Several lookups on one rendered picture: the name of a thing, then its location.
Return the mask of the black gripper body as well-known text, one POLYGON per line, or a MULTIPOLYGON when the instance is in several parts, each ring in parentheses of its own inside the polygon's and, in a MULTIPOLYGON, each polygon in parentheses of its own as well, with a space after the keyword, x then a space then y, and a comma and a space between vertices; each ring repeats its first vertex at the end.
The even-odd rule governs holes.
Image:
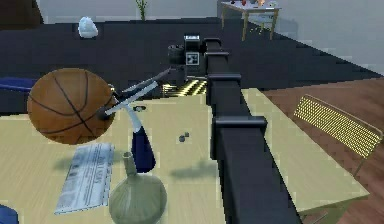
POLYGON ((168 59, 171 67, 171 80, 175 84, 185 82, 185 49, 183 45, 170 45, 168 59))

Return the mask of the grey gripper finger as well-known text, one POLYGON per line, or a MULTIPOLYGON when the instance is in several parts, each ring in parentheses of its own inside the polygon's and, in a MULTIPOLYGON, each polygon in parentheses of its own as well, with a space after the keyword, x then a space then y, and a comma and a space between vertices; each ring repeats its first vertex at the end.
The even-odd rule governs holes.
POLYGON ((168 68, 158 73, 156 76, 151 77, 147 80, 141 81, 140 83, 134 84, 124 90, 115 90, 114 86, 110 84, 112 95, 116 99, 127 99, 137 94, 139 91, 144 90, 146 87, 149 87, 151 84, 158 86, 159 83, 164 81, 170 73, 171 73, 171 68, 168 68))
POLYGON ((113 105, 111 108, 107 107, 101 107, 96 112, 97 118, 100 120, 109 120, 113 113, 117 112, 118 110, 122 109, 124 106, 128 106, 130 103, 136 101, 140 97, 146 95, 147 93, 151 92, 158 86, 158 83, 156 81, 153 81, 152 83, 146 85, 145 87, 141 88, 138 92, 136 92, 133 95, 130 95, 129 97, 121 97, 120 100, 113 105))

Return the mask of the orange basketball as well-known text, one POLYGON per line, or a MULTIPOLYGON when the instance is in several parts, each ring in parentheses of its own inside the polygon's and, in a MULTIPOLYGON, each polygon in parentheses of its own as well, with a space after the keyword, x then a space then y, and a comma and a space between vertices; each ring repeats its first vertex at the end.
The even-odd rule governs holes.
POLYGON ((39 78, 27 100, 33 127, 58 143, 77 145, 103 135, 114 116, 99 118, 115 104, 111 87, 98 75, 80 68, 62 68, 39 78))

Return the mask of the pale wooden dining table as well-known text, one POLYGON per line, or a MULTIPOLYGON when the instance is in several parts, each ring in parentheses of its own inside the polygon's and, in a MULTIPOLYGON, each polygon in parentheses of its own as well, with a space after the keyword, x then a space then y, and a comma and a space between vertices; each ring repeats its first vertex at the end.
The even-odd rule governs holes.
MULTIPOLYGON (((336 224, 368 191, 265 95, 244 93, 252 114, 268 120, 265 133, 288 192, 300 214, 328 212, 336 224)), ((163 224, 224 224, 218 168, 210 158, 211 110, 202 95, 151 100, 139 117, 165 184, 163 224), (185 142, 179 136, 189 132, 185 142)), ((0 117, 0 204, 14 208, 20 224, 113 224, 107 207, 55 215, 74 147, 39 134, 25 115, 0 117)))

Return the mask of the dark blue white-necked vase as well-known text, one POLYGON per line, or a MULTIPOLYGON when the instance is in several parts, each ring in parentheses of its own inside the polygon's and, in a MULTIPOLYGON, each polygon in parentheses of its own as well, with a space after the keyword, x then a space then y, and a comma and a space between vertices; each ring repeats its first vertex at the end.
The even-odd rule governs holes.
POLYGON ((125 109, 133 125, 131 153, 136 170, 138 173, 148 173, 156 165, 156 159, 148 135, 133 108, 126 105, 125 109))

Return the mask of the green house plant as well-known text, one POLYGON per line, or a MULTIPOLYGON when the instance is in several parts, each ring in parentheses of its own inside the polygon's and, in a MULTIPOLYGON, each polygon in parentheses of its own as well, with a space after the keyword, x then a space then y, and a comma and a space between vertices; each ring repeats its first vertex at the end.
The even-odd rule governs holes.
POLYGON ((146 8, 148 5, 147 0, 135 0, 135 2, 136 2, 136 6, 137 6, 139 13, 140 13, 140 19, 142 21, 145 21, 146 20, 146 8))

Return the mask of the white lumpy object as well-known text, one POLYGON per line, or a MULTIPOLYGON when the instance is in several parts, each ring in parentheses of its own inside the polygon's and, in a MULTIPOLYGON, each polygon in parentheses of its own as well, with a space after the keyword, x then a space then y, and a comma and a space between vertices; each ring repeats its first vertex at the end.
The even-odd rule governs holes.
POLYGON ((90 17, 80 19, 78 32, 82 38, 94 38, 98 35, 98 29, 90 17))

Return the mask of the small wooden table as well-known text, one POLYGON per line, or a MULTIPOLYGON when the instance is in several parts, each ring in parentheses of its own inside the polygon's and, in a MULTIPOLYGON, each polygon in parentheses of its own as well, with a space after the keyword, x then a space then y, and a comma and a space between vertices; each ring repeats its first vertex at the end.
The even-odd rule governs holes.
POLYGON ((261 7, 258 6, 257 0, 246 1, 245 6, 242 5, 242 0, 229 0, 221 3, 221 27, 224 27, 225 15, 228 9, 241 12, 243 19, 242 40, 245 40, 249 15, 255 14, 255 21, 260 25, 259 33, 262 33, 262 31, 267 28, 267 24, 269 24, 269 39, 272 39, 281 7, 279 7, 275 1, 265 2, 261 7))

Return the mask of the grey folded newspaper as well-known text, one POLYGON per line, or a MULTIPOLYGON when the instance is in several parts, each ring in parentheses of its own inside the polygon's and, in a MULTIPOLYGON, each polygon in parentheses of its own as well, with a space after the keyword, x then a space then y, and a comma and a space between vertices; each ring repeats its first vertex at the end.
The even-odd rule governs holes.
POLYGON ((55 215, 107 206, 114 146, 93 143, 79 146, 58 199, 55 215))

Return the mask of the grey-green round vase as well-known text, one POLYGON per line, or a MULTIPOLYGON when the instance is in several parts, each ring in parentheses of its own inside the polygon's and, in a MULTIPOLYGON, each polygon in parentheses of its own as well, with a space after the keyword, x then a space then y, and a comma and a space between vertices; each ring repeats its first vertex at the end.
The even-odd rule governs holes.
POLYGON ((109 196, 114 224, 159 224, 167 205, 167 192, 156 176, 138 173, 133 154, 122 155, 126 178, 109 196))

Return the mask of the blue flat object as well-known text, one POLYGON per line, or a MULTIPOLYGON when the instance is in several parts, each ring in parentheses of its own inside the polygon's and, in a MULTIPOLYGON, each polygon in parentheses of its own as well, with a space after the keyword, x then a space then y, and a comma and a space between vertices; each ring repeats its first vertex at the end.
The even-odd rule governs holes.
POLYGON ((0 89, 30 92, 36 82, 36 79, 30 78, 3 77, 0 78, 0 89))

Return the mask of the dark brown furniture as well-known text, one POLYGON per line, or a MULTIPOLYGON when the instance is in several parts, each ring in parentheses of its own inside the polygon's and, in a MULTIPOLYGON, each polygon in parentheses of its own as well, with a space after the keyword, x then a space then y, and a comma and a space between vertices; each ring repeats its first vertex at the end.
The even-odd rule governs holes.
POLYGON ((0 30, 34 29, 43 23, 37 0, 0 0, 0 30))

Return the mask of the blue round object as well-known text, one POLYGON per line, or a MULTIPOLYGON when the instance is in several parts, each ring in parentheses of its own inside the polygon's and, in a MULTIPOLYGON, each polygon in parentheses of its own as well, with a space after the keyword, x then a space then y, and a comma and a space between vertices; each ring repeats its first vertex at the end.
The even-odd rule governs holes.
POLYGON ((0 224, 19 224, 18 213, 10 207, 0 205, 0 224))

